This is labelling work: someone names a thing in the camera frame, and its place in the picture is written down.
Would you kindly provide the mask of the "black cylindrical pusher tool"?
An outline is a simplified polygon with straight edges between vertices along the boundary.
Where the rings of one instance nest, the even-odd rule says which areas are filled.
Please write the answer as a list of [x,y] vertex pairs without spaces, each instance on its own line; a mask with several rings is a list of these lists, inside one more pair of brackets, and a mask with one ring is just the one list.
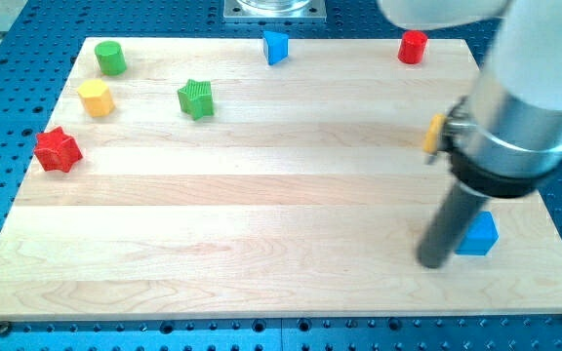
[[443,266],[487,201],[487,196],[454,183],[418,244],[419,263],[432,269]]

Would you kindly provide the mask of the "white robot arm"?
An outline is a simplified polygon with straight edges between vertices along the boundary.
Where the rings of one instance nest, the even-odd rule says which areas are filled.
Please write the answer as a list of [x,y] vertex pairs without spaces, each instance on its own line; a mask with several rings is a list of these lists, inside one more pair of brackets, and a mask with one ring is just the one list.
[[502,23],[470,94],[430,122],[423,149],[446,152],[456,177],[417,248],[442,266],[490,198],[533,192],[562,162],[562,1],[381,0],[393,24],[433,30]]

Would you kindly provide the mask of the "yellow clip on arm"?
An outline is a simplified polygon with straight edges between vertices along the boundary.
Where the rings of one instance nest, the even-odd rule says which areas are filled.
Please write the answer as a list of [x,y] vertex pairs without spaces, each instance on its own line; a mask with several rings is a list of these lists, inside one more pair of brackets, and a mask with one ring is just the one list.
[[442,113],[435,114],[431,118],[422,143],[422,150],[426,154],[436,155],[443,149],[443,130],[446,121],[447,116]]

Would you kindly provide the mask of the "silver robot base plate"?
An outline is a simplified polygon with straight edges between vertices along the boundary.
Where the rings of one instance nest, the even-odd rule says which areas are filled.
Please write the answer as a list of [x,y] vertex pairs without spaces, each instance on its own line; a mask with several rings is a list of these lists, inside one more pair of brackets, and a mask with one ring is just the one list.
[[224,0],[222,16],[229,22],[325,21],[327,11],[325,0]]

